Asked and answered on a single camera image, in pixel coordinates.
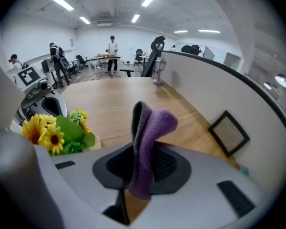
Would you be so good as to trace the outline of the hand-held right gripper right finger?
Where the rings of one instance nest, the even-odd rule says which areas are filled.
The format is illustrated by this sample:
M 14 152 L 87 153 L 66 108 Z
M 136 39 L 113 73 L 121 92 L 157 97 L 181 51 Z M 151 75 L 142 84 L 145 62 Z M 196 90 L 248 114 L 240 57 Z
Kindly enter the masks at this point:
M 160 147 L 186 158 L 192 172 L 177 192 L 152 196 L 133 222 L 135 229 L 217 229 L 234 222 L 240 229 L 240 218 L 217 186 L 222 181 L 232 181 L 256 207 L 267 197 L 255 181 L 219 157 L 164 143 Z

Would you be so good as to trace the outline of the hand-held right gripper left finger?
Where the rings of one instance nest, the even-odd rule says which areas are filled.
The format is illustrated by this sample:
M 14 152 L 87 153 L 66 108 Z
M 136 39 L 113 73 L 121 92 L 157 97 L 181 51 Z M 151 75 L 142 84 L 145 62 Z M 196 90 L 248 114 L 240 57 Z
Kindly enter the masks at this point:
M 89 152 L 50 156 L 35 146 L 42 178 L 60 213 L 64 229 L 125 229 L 103 212 L 115 204 L 118 191 L 105 188 L 94 176 L 92 166 L 117 147 Z

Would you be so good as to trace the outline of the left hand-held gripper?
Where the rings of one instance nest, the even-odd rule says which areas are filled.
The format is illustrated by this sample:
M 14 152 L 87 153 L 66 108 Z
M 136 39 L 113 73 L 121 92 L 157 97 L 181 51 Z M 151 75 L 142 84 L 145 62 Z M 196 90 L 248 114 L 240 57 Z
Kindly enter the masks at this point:
M 67 116 L 67 106 L 61 94 L 50 94 L 54 90 L 51 84 L 48 84 L 47 76 L 38 70 L 35 66 L 29 66 L 15 74 L 16 86 L 25 94 L 21 102 L 23 119 L 27 121 L 34 116 L 36 111 L 31 106 L 37 107 L 37 102 L 43 98 L 41 107 L 49 115 L 58 117 Z

